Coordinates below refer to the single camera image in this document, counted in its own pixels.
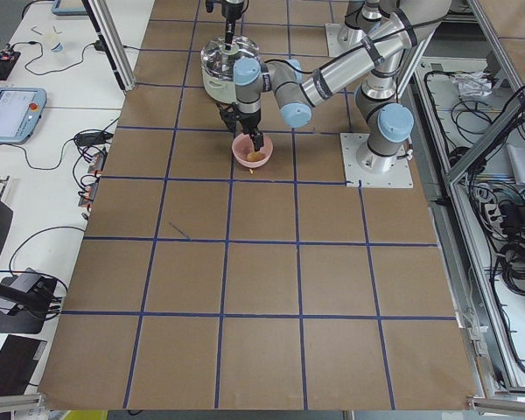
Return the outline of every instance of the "grid line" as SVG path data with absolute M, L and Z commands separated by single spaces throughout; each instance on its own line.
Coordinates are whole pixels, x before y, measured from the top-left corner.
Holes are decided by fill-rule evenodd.
M 200 0 L 198 0 L 198 2 L 197 2 L 196 17 L 198 17 L 198 15 L 199 15 L 199 10 L 200 10 Z M 190 40 L 190 44 L 189 44 L 190 47 L 193 46 L 195 29 L 196 29 L 196 21 L 195 21 L 195 23 L 193 24 L 193 27 L 192 27 L 191 40 Z M 192 56 L 192 53 L 189 52 L 188 56 L 187 56 L 187 59 L 186 59 L 185 73 L 183 75 L 183 86 L 186 83 L 186 76 L 187 76 L 187 73 L 188 73 L 189 64 L 191 62 L 191 56 Z M 180 93 L 180 96 L 179 96 L 179 101 L 178 101 L 177 113 L 176 113 L 176 116 L 175 116 L 174 127 L 178 127 L 179 126 L 179 116 L 180 116 L 180 112 L 181 112 L 182 105 L 183 105 L 184 93 L 185 93 L 185 88 L 182 87 L 181 88 L 181 93 Z M 170 152 L 169 152 L 169 157 L 167 158 L 167 166 L 165 167 L 165 177 L 166 178 L 169 177 L 169 171 L 170 171 L 171 165 L 172 165 L 172 156 L 173 156 L 173 149 L 174 149 L 174 146 L 175 146 L 175 137 L 176 137 L 176 135 L 177 135 L 177 131 L 174 130 L 173 131 L 172 140 L 171 140 L 171 148 L 170 148 Z M 150 261 L 149 261 L 149 265 L 148 265 L 148 271 L 147 271 L 147 274 L 146 274 L 146 281 L 145 281 L 144 287 L 143 287 L 143 295 L 142 295 L 142 303 L 141 303 L 141 310 L 142 311 L 145 309 L 146 299 L 148 297 L 148 288 L 150 286 L 151 271 L 152 271 L 152 268 L 153 268 L 153 262 L 154 262 L 154 258 L 155 258 L 155 254 L 156 254 L 156 246 L 158 244 L 158 241 L 156 241 L 156 239 L 158 238 L 159 229 L 160 229 L 160 226 L 161 226 L 161 219 L 162 219 L 163 211 L 164 211 L 165 193 L 167 191 L 167 185 L 168 185 L 168 181 L 165 180 L 164 181 L 164 187 L 163 187 L 163 190 L 162 190 L 161 200 L 160 200 L 160 203 L 159 203 L 159 210 L 158 210 L 158 213 L 157 213 L 156 230 L 155 230 L 155 234 L 154 234 L 154 241 L 152 242 L 152 246 L 151 246 Z M 128 377 L 128 380 L 127 380 L 126 391 L 125 391 L 125 394 L 124 394 L 124 402 L 122 404 L 122 406 L 125 409 L 128 407 L 128 404 L 129 404 L 130 390 L 132 388 L 132 379 L 133 379 L 133 376 L 134 376 L 134 369 L 136 367 L 138 346 L 139 346 L 139 343 L 140 343 L 140 336 L 141 336 L 141 332 L 142 332 L 143 320 L 144 320 L 144 316 L 139 315 L 138 316 L 138 324 L 137 324 L 137 327 L 136 327 L 136 337 L 135 337 L 134 347 L 133 347 L 133 350 L 132 350 L 132 359 L 131 359 L 130 367 L 129 367 L 129 377 Z
M 346 246 L 346 247 L 391 247 L 391 248 L 437 248 L 436 243 L 404 242 L 335 242 L 335 241 L 258 241 L 248 239 L 187 239 L 187 238 L 146 238 L 135 236 L 84 236 L 86 241 L 139 241 L 139 242 L 191 242 L 191 243 L 245 243 L 253 245 L 301 245 L 301 246 Z
M 195 88 L 200 89 L 202 87 L 194 86 L 194 87 L 188 87 L 188 86 L 175 86 L 175 88 Z M 228 133 L 228 131 L 224 128 L 222 129 L 202 129 L 202 128 L 195 128 L 191 129 L 188 127 L 182 127 L 182 128 L 176 128 L 176 127 L 151 127 L 147 125 L 119 125 L 117 126 L 117 129 L 123 129 L 123 130 L 165 130 L 165 131 L 201 131 L 201 132 L 207 132 L 207 133 Z M 266 133 L 273 133 L 273 134 L 290 134 L 291 130 L 280 130 L 280 129 L 266 129 Z M 310 136 L 315 135 L 314 131 L 303 131 L 299 129 L 294 130 L 295 133 L 298 133 L 303 136 Z M 333 131 L 320 131 L 320 135 L 322 136 L 337 136 L 338 132 Z
M 231 159 L 231 168 L 229 169 L 229 189 L 227 190 L 227 219 L 226 219 L 226 239 L 224 241 L 224 262 L 221 276 L 221 294 L 220 294 L 220 320 L 218 324 L 218 353 L 216 354 L 216 382 L 213 399 L 213 407 L 220 407 L 220 381 L 221 381 L 221 353 L 224 333 L 224 311 L 226 305 L 226 283 L 228 280 L 228 257 L 229 257 L 229 232 L 231 230 L 231 213 L 232 198 L 234 195 L 234 160 Z
M 368 220 L 366 217 L 366 206 L 364 202 L 363 192 L 361 189 L 362 189 L 362 186 L 360 182 L 360 185 L 358 187 L 358 195 L 360 197 L 361 218 L 363 220 L 364 237 L 366 238 L 366 251 L 367 251 L 367 261 L 369 264 L 369 276 L 371 278 L 371 285 L 372 285 L 372 290 L 374 293 L 375 311 L 377 313 L 377 326 L 379 329 L 379 340 L 381 342 L 381 354 L 383 356 L 383 365 L 385 367 L 385 379 L 387 381 L 387 391 L 388 391 L 389 402 L 391 404 L 391 409 L 396 410 L 395 395 L 393 393 L 393 384 L 391 382 L 391 373 L 389 371 L 389 358 L 387 357 L 387 348 L 385 345 L 385 335 L 383 334 L 382 315 L 381 315 L 381 309 L 379 306 L 379 297 L 377 295 L 377 284 L 375 283 L 374 260 L 373 260 L 372 253 L 371 253 L 372 247 L 369 244 L 369 231 L 368 231 Z
M 290 25 L 290 2 L 286 1 L 286 22 L 288 26 L 288 59 L 291 60 L 291 25 Z M 305 329 L 304 329 L 304 300 L 302 290 L 301 254 L 299 246 L 299 200 L 298 200 L 298 161 L 296 158 L 296 135 L 291 130 L 291 150 L 293 164 L 293 189 L 294 189 L 294 217 L 296 225 L 296 266 L 297 266 L 297 304 L 299 309 L 299 351 L 301 358 L 301 385 L 304 410 L 309 409 L 307 397 L 307 373 L 305 370 Z
M 355 319 L 380 321 L 456 321 L 455 317 L 424 315 L 343 315 L 343 314 L 303 314 L 291 313 L 219 313 L 219 312 L 165 312 L 165 311 L 79 311 L 62 310 L 63 315 L 71 316 L 124 316 L 159 318 L 224 318 L 224 319 Z

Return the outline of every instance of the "blue tape line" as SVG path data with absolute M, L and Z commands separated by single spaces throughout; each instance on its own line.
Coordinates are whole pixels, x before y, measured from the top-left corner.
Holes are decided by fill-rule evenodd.
M 229 178 L 234 178 L 234 161 L 231 161 L 229 169 Z M 234 182 L 229 182 L 229 190 L 227 192 L 227 219 L 226 219 L 226 240 L 224 248 L 224 263 L 223 273 L 221 279 L 221 294 L 220 294 L 220 323 L 218 325 L 218 353 L 216 354 L 216 385 L 213 398 L 213 407 L 215 409 L 220 407 L 220 379 L 221 379 L 221 353 L 224 330 L 224 309 L 226 305 L 226 283 L 228 280 L 228 255 L 229 255 L 229 233 L 231 230 L 231 213 L 232 200 L 234 197 Z
M 290 21 L 290 6 L 288 5 L 288 21 Z M 291 134 L 292 160 L 294 165 L 294 180 L 298 180 L 298 163 L 296 160 L 296 135 Z M 297 265 L 297 303 L 299 306 L 299 350 L 301 357 L 301 383 L 304 399 L 304 410 L 309 409 L 309 399 L 307 396 L 307 371 L 305 366 L 305 329 L 304 329 L 304 296 L 302 290 L 302 272 L 301 272 L 301 250 L 299 240 L 299 200 L 298 184 L 294 183 L 294 208 L 296 215 L 296 265 Z
M 198 18 L 198 15 L 199 15 L 200 3 L 201 3 L 201 0 L 198 0 L 195 19 Z M 193 40 L 194 40 L 195 29 L 196 29 L 196 21 L 195 21 L 195 23 L 193 24 L 193 27 L 192 27 L 192 34 L 191 34 L 191 40 L 190 40 L 189 48 L 193 47 Z M 188 57 L 186 59 L 186 65 L 185 65 L 185 68 L 187 70 L 189 68 L 190 62 L 191 62 L 191 53 L 189 52 Z M 183 85 L 185 85 L 186 76 L 187 76 L 187 72 L 185 72 L 185 74 L 183 75 Z M 181 107 L 182 107 L 182 104 L 183 104 L 183 95 L 184 95 L 184 93 L 185 93 L 185 89 L 182 87 L 181 88 L 181 94 L 180 94 L 180 97 L 179 97 L 179 102 L 178 102 L 177 115 L 175 117 L 175 124 L 174 124 L 175 127 L 179 126 L 179 115 L 181 113 Z M 176 135 L 177 135 L 177 131 L 174 130 L 173 131 L 173 138 L 172 138 L 172 141 L 171 141 L 171 148 L 170 148 L 170 152 L 169 152 L 169 157 L 167 159 L 167 166 L 165 168 L 165 177 L 166 178 L 169 177 L 169 170 L 171 169 L 173 148 L 175 146 L 175 136 Z M 162 215 L 163 215 L 163 211 L 164 211 L 165 192 L 166 192 L 166 190 L 167 190 L 167 181 L 164 182 L 164 188 L 163 188 L 161 200 L 160 200 L 160 203 L 159 203 L 159 211 L 157 213 L 157 223 L 156 223 L 156 231 L 155 231 L 155 235 L 154 235 L 154 240 L 158 238 L 159 228 L 161 226 L 161 219 L 162 219 Z M 150 262 L 149 262 L 149 265 L 148 265 L 146 281 L 145 281 L 144 287 L 143 287 L 142 304 L 141 304 L 141 311 L 142 312 L 145 309 L 146 299 L 148 297 L 148 289 L 150 287 L 150 280 L 151 280 L 151 271 L 152 271 L 152 266 L 153 266 L 153 261 L 154 261 L 154 258 L 155 258 L 155 254 L 156 254 L 156 245 L 157 245 L 157 241 L 154 241 L 152 243 L 152 247 L 151 247 Z M 141 332 L 142 332 L 143 319 L 144 319 L 144 317 L 142 315 L 138 318 L 138 326 L 136 328 L 135 345 L 134 345 L 134 349 L 132 351 L 132 362 L 130 363 L 130 369 L 129 369 L 129 379 L 127 381 L 127 388 L 126 388 L 126 392 L 124 394 L 124 402 L 123 402 L 123 405 L 122 405 L 125 409 L 128 407 L 128 404 L 129 404 L 130 390 L 132 388 L 132 379 L 134 377 L 134 368 L 135 368 L 135 365 L 136 365 L 136 357 L 137 357 L 137 352 L 138 352 L 138 343 L 140 341 L 140 335 L 141 335 Z
M 454 322 L 455 317 L 427 315 L 341 315 L 341 314 L 299 314 L 288 313 L 219 313 L 219 312 L 171 312 L 171 311 L 83 311 L 62 310 L 63 315 L 72 316 L 118 316 L 118 317 L 167 317 L 167 318 L 230 318 L 230 319 L 354 319 L 381 321 L 436 321 Z
M 385 367 L 385 379 L 387 381 L 388 399 L 391 404 L 391 409 L 396 410 L 395 395 L 393 393 L 393 384 L 391 382 L 391 373 L 389 371 L 389 359 L 387 357 L 387 348 L 385 346 L 385 337 L 383 334 L 383 325 L 382 325 L 382 320 L 381 320 L 379 298 L 377 296 L 377 285 L 375 283 L 374 261 L 373 261 L 373 257 L 371 254 L 371 247 L 369 245 L 368 219 L 366 217 L 366 207 L 365 207 L 363 192 L 361 189 L 362 189 L 362 186 L 361 186 L 361 181 L 360 181 L 360 184 L 358 185 L 358 195 L 360 197 L 361 218 L 363 220 L 364 237 L 366 238 L 367 260 L 369 263 L 369 275 L 371 278 L 371 284 L 372 284 L 372 289 L 374 293 L 375 310 L 377 312 L 377 317 L 378 317 L 377 326 L 379 329 L 379 340 L 381 342 L 381 354 L 383 357 L 383 365 Z
M 331 11 L 331 22 L 334 23 L 334 10 L 333 10 L 333 4 L 330 0 L 327 0 L 329 3 L 329 10 Z
M 175 178 L 175 177 L 145 177 L 132 175 L 103 175 L 103 179 L 129 179 L 149 181 L 180 181 L 180 182 L 237 182 L 243 184 L 300 184 L 308 186 L 344 186 L 345 182 L 334 181 L 294 181 L 288 179 L 237 179 L 237 178 Z
M 127 129 L 127 130 L 160 130 L 160 131 L 175 131 L 175 127 L 142 127 L 140 125 L 121 125 L 117 126 L 116 129 Z
M 324 242 L 324 241 L 264 241 L 250 239 L 202 239 L 202 238 L 141 238 L 135 236 L 84 236 L 86 241 L 137 241 L 137 242 L 195 242 L 195 243 L 243 243 L 252 245 L 300 245 L 304 247 L 329 246 L 329 247 L 377 247 L 377 248 L 437 248 L 431 243 L 365 243 L 365 242 Z
M 192 23 L 192 20 L 186 19 L 150 19 L 151 22 L 167 22 L 167 23 Z M 194 21 L 196 24 L 221 24 L 221 22 L 216 20 L 198 20 Z M 248 22 L 241 23 L 241 29 L 243 26 L 292 26 L 297 28 L 322 28 L 322 24 L 266 24 L 264 22 Z

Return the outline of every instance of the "black cable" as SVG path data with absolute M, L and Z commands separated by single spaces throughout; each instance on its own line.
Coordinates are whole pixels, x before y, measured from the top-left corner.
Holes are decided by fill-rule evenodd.
M 511 101 L 515 97 L 517 97 L 518 95 L 521 95 L 524 91 L 525 91 L 525 85 L 523 87 L 520 87 L 517 91 L 515 91 L 512 94 L 511 98 L 506 102 L 506 105 L 504 106 L 504 110 L 508 107 L 508 105 L 511 103 Z M 479 222 L 479 224 L 480 224 L 480 226 L 482 228 L 482 231 L 485 234 L 485 239 L 486 239 L 486 242 L 488 243 L 488 247 L 492 248 L 493 249 L 493 253 L 495 255 L 497 255 L 497 256 L 499 256 L 501 248 L 496 248 L 494 246 L 493 237 L 492 237 L 490 232 L 487 232 L 487 228 L 484 227 L 482 220 L 480 220 L 479 209 L 477 207 L 476 200 L 473 199 L 474 188 L 478 187 L 477 185 L 475 185 L 476 184 L 475 179 L 476 179 L 476 177 L 478 175 L 478 169 L 479 169 L 480 163 L 482 162 L 482 159 L 492 158 L 494 156 L 494 154 L 495 154 L 494 150 L 503 147 L 503 145 L 508 140 L 509 134 L 513 130 L 518 129 L 519 127 L 521 127 L 525 123 L 525 119 L 523 117 L 524 113 L 525 113 L 525 98 L 523 98 L 523 100 L 521 102 L 521 106 L 519 107 L 518 111 L 510 118 L 509 122 L 505 125 L 505 127 L 499 133 L 497 133 L 494 136 L 493 141 L 486 147 L 486 150 L 479 156 L 479 158 L 477 158 L 472 163 L 472 165 L 470 166 L 469 170 L 467 171 L 467 176 L 468 176 L 468 187 L 467 187 L 468 193 L 467 194 L 468 194 L 469 200 L 471 202 L 472 210 L 473 210 L 473 212 L 475 214 L 475 217 L 477 217 L 477 219 L 479 219 L 478 222 Z M 513 257 L 515 255 L 515 251 L 514 251 L 515 248 L 513 248 L 513 247 L 517 248 L 518 247 L 518 245 L 517 245 L 518 243 L 524 243 L 524 242 L 525 242 L 525 240 L 522 237 L 520 237 L 520 236 L 515 236 L 515 237 L 512 237 L 512 238 L 509 238 L 508 239 L 508 246 L 512 247 L 511 248 L 512 254 L 511 255 L 507 255 L 506 259 L 502 259 L 502 257 L 499 256 L 498 259 L 496 260 L 496 263 L 494 263 L 493 253 L 492 252 L 489 253 L 489 257 L 490 257 L 490 277 L 489 277 L 489 281 L 490 281 L 490 284 L 491 284 L 493 297 L 494 297 L 495 302 L 496 302 L 496 304 L 498 306 L 498 312 L 500 314 L 500 319 L 501 319 L 503 325 L 505 326 L 505 333 L 506 333 L 507 342 L 508 342 L 509 347 L 511 349 L 512 355 L 514 357 L 514 361 L 517 364 L 518 368 L 525 374 L 525 364 L 524 364 L 523 360 L 519 357 L 519 354 L 518 354 L 517 349 L 515 347 L 515 343 L 514 343 L 514 339 L 513 339 L 512 332 L 511 332 L 511 327 L 510 327 L 510 321 L 509 321 L 508 315 L 506 314 L 506 312 L 503 309 L 503 305 L 502 305 L 502 303 L 500 301 L 500 298 L 498 296 L 498 293 L 497 293 L 497 290 L 496 290 L 496 287 L 495 287 L 496 276 L 497 276 L 497 274 L 499 272 L 499 269 L 503 268 L 503 270 L 501 271 L 501 274 L 502 274 L 502 281 L 504 282 L 504 284 L 508 288 L 511 287 L 510 290 L 513 291 L 513 292 L 518 292 L 518 294 L 521 294 L 521 293 L 525 292 L 525 290 L 520 288 L 517 285 L 517 283 L 515 282 L 515 279 L 520 280 L 520 279 L 522 279 L 522 277 L 525 277 L 525 249 L 523 251 L 521 251 L 524 255 L 521 255 L 521 258 L 518 260 L 518 263 L 523 264 L 523 265 L 518 265 L 517 267 L 512 267 L 512 269 L 505 269 L 506 266 L 501 267 L 501 265 L 503 263 L 509 263 L 509 262 L 513 261 Z
M 29 6 L 35 3 L 43 3 L 43 2 L 52 2 L 53 0 L 33 0 L 32 2 L 29 2 L 25 5 L 24 9 L 21 10 L 21 18 L 23 19 L 25 17 L 25 13 L 27 12 L 27 9 L 29 9 Z
M 80 61 L 77 61 L 73 64 L 71 64 L 70 66 L 66 66 L 64 68 L 58 68 L 58 69 L 55 69 L 55 70 L 49 70 L 47 72 L 43 72 L 43 73 L 37 73 L 37 72 L 34 72 L 33 70 L 31 70 L 29 68 L 29 65 L 31 65 L 32 63 L 34 63 L 35 61 L 39 60 L 40 58 L 43 57 L 43 53 L 44 53 L 44 50 L 43 50 L 43 44 L 41 44 L 40 42 L 38 41 L 26 41 L 26 42 L 17 42 L 15 43 L 14 45 L 11 46 L 11 48 L 13 48 L 14 46 L 17 46 L 17 45 L 29 45 L 29 46 L 34 46 L 34 45 L 38 45 L 39 47 L 39 55 L 37 57 L 34 57 L 32 59 L 30 59 L 25 65 L 25 70 L 27 70 L 29 73 L 31 74 L 34 74 L 36 76 L 45 76 L 47 74 L 52 74 L 52 73 L 60 73 L 60 72 L 65 72 L 66 70 L 70 69 L 70 68 L 73 68 L 73 67 L 76 67 L 78 65 L 80 65 L 81 63 L 84 62 L 84 54 L 86 52 L 86 50 L 90 47 L 90 46 L 93 46 L 93 42 L 90 43 L 90 44 L 87 44 L 85 45 L 82 50 L 81 50 L 81 57 L 80 57 Z
M 13 260 L 14 258 L 16 257 L 16 255 L 18 254 L 18 252 L 21 250 L 21 248 L 23 248 L 25 246 L 25 244 L 27 242 L 29 242 L 31 239 L 33 239 L 34 237 L 38 236 L 38 235 L 41 235 L 43 234 L 44 232 L 49 232 L 51 230 L 57 230 L 57 229 L 73 229 L 73 230 L 79 230 L 80 232 L 85 232 L 84 229 L 82 229 L 81 227 L 76 227 L 76 226 L 55 226 L 55 227 L 47 227 L 45 229 L 41 229 L 39 230 L 38 232 L 30 235 L 27 239 L 25 239 L 23 242 L 21 242 L 21 244 L 16 248 L 16 250 L 13 252 L 13 254 L 11 255 L 10 257 L 10 260 L 8 261 L 8 271 L 14 275 L 14 271 L 13 271 L 13 268 L 11 267 L 12 266 L 12 263 L 13 263 Z
M 67 145 L 72 142 L 73 139 L 69 139 L 69 140 L 66 140 L 64 142 L 64 144 L 62 144 L 62 148 L 60 149 L 60 157 L 59 157 L 59 162 L 57 164 L 55 164 L 54 166 L 51 166 L 51 167 L 48 167 L 48 168 L 42 168 L 42 167 L 39 167 L 39 166 L 34 166 L 30 161 L 29 161 L 29 157 L 27 155 L 27 150 L 22 147 L 22 146 L 19 146 L 17 144 L 9 144 L 9 143 L 0 143 L 0 146 L 10 146 L 10 147 L 14 147 L 16 149 L 20 149 L 23 153 L 24 153 L 24 157 L 25 157 L 25 162 L 27 163 L 27 165 L 31 168 L 31 169 L 34 169 L 36 171 L 54 171 L 55 169 L 58 169 L 60 167 L 60 165 L 62 164 L 62 159 L 64 157 L 64 149 L 67 147 Z
M 437 126 L 439 128 L 439 132 L 441 133 L 441 136 L 444 140 L 444 149 L 445 149 L 445 154 L 449 157 L 449 155 L 451 154 L 450 151 L 449 151 L 449 144 L 451 146 L 453 146 L 453 149 L 457 149 L 457 145 L 455 144 L 455 142 L 453 142 L 449 136 L 447 136 L 447 133 L 445 132 L 445 128 L 444 128 L 444 124 L 442 123 L 441 121 L 441 118 L 439 117 L 439 114 L 438 114 L 438 111 L 436 109 L 436 100 L 434 98 L 434 95 L 433 93 L 431 92 L 431 89 L 430 89 L 430 76 L 434 75 L 434 74 L 442 74 L 444 76 L 447 76 L 447 77 L 450 77 L 451 75 L 455 74 L 455 73 L 451 73 L 451 72 L 442 72 L 442 71 L 439 71 L 439 70 L 432 70 L 428 73 L 426 73 L 424 76 L 423 76 L 423 83 L 426 87 L 426 94 L 428 95 L 428 99 L 430 100 L 430 105 L 431 105 L 431 109 L 432 109 L 432 112 L 434 114 L 434 117 L 436 119 L 436 123 L 437 123 Z
M 473 103 L 474 108 L 469 108 L 468 104 Z M 472 131 L 470 129 L 467 129 L 459 124 L 459 118 L 462 115 L 472 114 L 473 116 L 476 116 L 480 120 L 484 121 L 485 123 L 488 123 L 488 127 L 492 124 L 492 118 L 490 118 L 490 115 L 488 115 L 487 112 L 478 109 L 479 104 L 489 106 L 487 103 L 483 101 L 476 101 L 476 100 L 466 100 L 466 101 L 459 101 L 457 102 L 453 108 L 451 108 L 451 120 L 455 124 L 455 127 L 457 127 L 458 133 L 463 137 L 463 139 L 468 142 L 469 144 L 474 144 L 472 140 L 470 140 L 466 134 L 472 134 L 476 136 L 480 136 L 485 133 L 486 130 L 483 131 Z M 458 109 L 460 105 L 463 105 L 465 109 Z
M 421 27 L 424 27 L 424 26 L 429 26 L 429 25 L 434 25 L 434 24 L 437 24 L 439 22 L 442 22 L 443 20 L 445 19 L 445 16 L 443 17 L 440 17 L 438 19 L 434 19 L 434 20 L 430 20 L 428 22 L 422 22 L 420 24 L 412 24 L 410 26 L 406 26 L 402 29 L 399 29 L 397 31 L 392 31 L 391 33 L 388 33 L 387 35 L 383 35 L 382 37 L 379 37 L 379 38 L 374 38 L 372 39 L 372 41 L 374 43 L 378 43 L 378 42 L 382 42 L 382 41 L 385 41 L 389 38 L 391 38 L 392 36 L 394 35 L 398 35 L 399 33 L 401 32 L 406 32 L 408 31 L 409 29 L 416 29 L 416 28 L 421 28 Z M 351 53 L 354 53 L 355 51 L 358 51 L 360 50 L 361 48 L 363 48 L 364 45 L 363 44 L 358 44 L 357 46 L 355 46 L 354 48 L 351 48 L 345 52 L 343 52 L 341 55 L 335 57 L 334 59 L 331 59 L 329 62 L 325 63 L 323 66 L 321 66 L 319 69 L 320 70 L 324 70 L 326 69 L 327 67 L 329 67 L 331 64 L 337 62 L 338 60 L 341 60 L 343 59 L 344 57 L 346 57 L 347 55 L 351 54 Z
M 359 9 L 356 9 L 352 13 L 347 13 L 346 15 L 344 15 L 344 19 L 350 18 L 353 15 L 359 15 L 363 8 L 364 8 L 364 3 L 361 4 L 361 7 Z
M 92 182 L 91 184 L 84 184 L 84 179 L 85 178 L 93 178 L 94 182 Z M 81 182 L 81 184 L 83 186 L 91 186 L 91 185 L 95 184 L 95 182 L 97 182 L 97 179 L 99 179 L 99 178 L 100 177 L 95 176 L 93 173 L 87 173 L 84 176 L 80 177 L 80 182 Z
M 399 77 L 401 77 L 401 66 L 403 65 L 404 56 L 406 55 L 406 50 L 402 50 L 401 59 L 399 59 L 399 65 L 396 68 L 396 78 L 395 78 L 395 99 L 396 103 L 400 103 L 399 98 Z
M 50 321 L 51 319 L 55 319 L 56 317 L 58 317 L 60 315 L 60 311 L 47 311 L 45 312 L 45 316 L 44 317 L 40 317 L 39 316 L 39 312 L 35 312 L 35 311 L 31 311 L 27 308 L 24 308 L 24 311 L 26 311 L 28 314 L 30 314 L 33 318 L 39 320 L 39 321 Z
M 295 68 L 290 62 L 288 62 L 287 60 L 285 59 L 267 59 L 265 61 L 265 63 L 283 63 L 285 64 L 286 66 L 288 66 L 289 68 L 291 68 L 294 72 L 296 73 L 300 73 L 300 74 L 313 74 L 313 72 L 304 72 L 298 68 Z
M 515 347 L 514 338 L 512 336 L 511 322 L 509 321 L 508 315 L 504 311 L 504 306 L 501 303 L 500 296 L 498 295 L 498 291 L 496 290 L 496 284 L 495 284 L 496 273 L 493 269 L 490 272 L 489 282 L 490 282 L 490 286 L 492 289 L 494 300 L 496 302 L 496 306 L 498 307 L 498 313 L 500 315 L 501 322 L 505 326 L 505 334 L 506 334 L 507 343 L 509 344 L 509 348 L 511 349 L 511 353 L 512 353 L 512 356 L 514 357 L 515 364 L 525 374 L 525 364 L 523 363 L 523 359 L 517 353 L 517 348 Z

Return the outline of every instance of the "white desk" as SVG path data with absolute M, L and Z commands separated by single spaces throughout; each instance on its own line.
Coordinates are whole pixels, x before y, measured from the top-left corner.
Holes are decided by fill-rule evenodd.
M 110 0 L 109 9 L 113 16 L 121 41 L 126 46 L 139 47 L 146 30 L 153 0 Z M 63 52 L 46 50 L 44 36 L 52 28 L 61 32 L 59 39 Z M 80 61 L 85 45 L 97 40 L 95 30 L 87 17 L 58 17 L 51 13 L 48 3 L 34 4 L 17 28 L 10 43 L 39 41 L 44 45 L 44 56 L 29 68 L 36 73 L 67 67 Z M 119 89 L 109 61 L 104 52 L 97 52 L 90 46 L 84 55 L 84 62 L 60 73 L 36 76 L 29 73 L 24 65 L 39 55 L 38 45 L 17 45 L 21 52 L 19 62 L 10 74 L 8 82 L 15 87 L 43 88 L 48 93 L 47 107 L 71 109 L 120 109 L 124 93 Z M 126 49 L 129 63 L 134 68 L 138 51 Z
M 153 0 L 110 0 L 111 14 L 115 20 L 122 42 L 139 47 L 151 14 Z M 38 60 L 31 69 L 43 72 L 61 68 L 78 61 L 85 44 L 97 40 L 93 26 L 86 17 L 57 17 L 51 13 L 49 3 L 34 4 L 25 15 L 10 41 L 43 39 L 32 31 L 45 30 L 54 25 L 65 47 L 66 62 L 58 62 L 52 52 Z M 61 73 L 35 76 L 24 69 L 24 64 L 39 54 L 37 45 L 20 45 L 20 61 L 14 67 L 10 78 L 0 86 L 19 88 L 43 88 L 47 92 L 47 104 L 33 136 L 23 146 L 30 162 L 39 167 L 56 165 L 62 144 L 79 131 L 103 129 L 120 114 L 124 94 L 119 89 L 106 56 L 93 47 L 86 51 L 85 61 L 79 66 Z M 128 50 L 132 66 L 136 64 L 138 52 Z M 113 132 L 115 125 L 109 128 Z M 65 148 L 62 164 L 54 171 L 35 171 L 27 166 L 24 153 L 8 146 L 0 147 L 0 175 L 10 175 L 13 185 L 6 204 L 13 210 L 14 218 L 8 239 L 0 258 L 0 270 L 8 269 L 8 261 L 15 249 L 30 235 L 43 228 L 75 226 L 84 228 L 82 209 L 78 207 L 78 186 L 75 184 L 72 168 L 79 154 L 73 144 Z M 87 172 L 88 164 L 83 160 L 76 173 Z M 14 270 L 31 267 L 56 276 L 69 284 L 76 257 L 81 245 L 82 233 L 72 229 L 59 229 L 43 233 L 32 239 L 18 254 Z M 6 277 L 0 273 L 0 279 Z M 59 285 L 57 296 L 64 291 Z M 45 369 L 58 319 L 45 322 L 40 334 L 30 337 L 47 341 L 45 353 L 35 370 L 32 383 L 39 383 Z M 0 348 L 7 334 L 0 334 Z M 27 393 L 36 389 L 29 387 Z
M 118 114 L 119 111 L 114 110 L 45 109 L 42 121 L 25 145 L 31 163 L 45 167 L 56 165 L 62 144 L 68 138 L 81 130 L 102 129 L 117 118 Z M 83 210 L 78 207 L 79 189 L 72 177 L 72 168 L 78 156 L 75 146 L 70 144 L 65 149 L 58 169 L 34 171 L 27 166 L 21 150 L 0 147 L 0 174 L 11 175 L 14 183 L 5 201 L 13 210 L 14 218 L 0 257 L 0 270 L 8 269 L 8 261 L 21 242 L 43 228 L 85 228 L 86 221 L 81 216 Z M 85 174 L 87 168 L 88 164 L 81 160 L 77 166 L 77 175 Z M 25 270 L 31 267 L 69 284 L 81 237 L 81 232 L 72 229 L 53 230 L 36 236 L 22 248 L 14 260 L 13 268 Z M 7 276 L 0 273 L 0 279 Z M 56 295 L 65 295 L 62 286 L 57 287 Z M 29 335 L 48 342 L 45 356 L 48 355 L 56 324 L 57 319 L 45 322 L 40 334 Z M 0 348 L 5 338 L 6 334 L 0 334 Z M 33 376 L 33 383 L 39 383 L 45 363 L 46 357 L 43 357 Z

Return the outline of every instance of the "robotic arm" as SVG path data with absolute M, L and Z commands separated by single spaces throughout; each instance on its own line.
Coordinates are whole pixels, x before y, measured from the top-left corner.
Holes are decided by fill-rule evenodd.
M 216 3 L 221 4 L 221 15 L 226 19 L 224 48 L 229 51 L 234 40 L 235 21 L 241 19 L 245 12 L 243 9 L 244 0 L 206 0 L 206 11 L 212 13 L 214 11 L 214 4 Z
M 262 92 L 272 90 L 283 119 L 292 128 L 299 128 L 311 120 L 312 108 L 371 71 L 356 94 L 357 105 L 371 131 L 366 145 L 369 150 L 362 154 L 368 156 L 365 166 L 371 172 L 389 169 L 414 123 L 406 108 L 393 103 L 401 55 L 404 49 L 416 46 L 435 31 L 451 0 L 400 0 L 399 8 L 397 3 L 398 0 L 381 0 L 377 5 L 383 17 L 381 25 L 357 46 L 315 69 L 306 81 L 302 82 L 295 60 L 261 64 L 256 59 L 239 59 L 235 63 L 236 120 L 243 133 L 250 135 L 255 151 L 263 146 L 263 135 L 258 129 Z

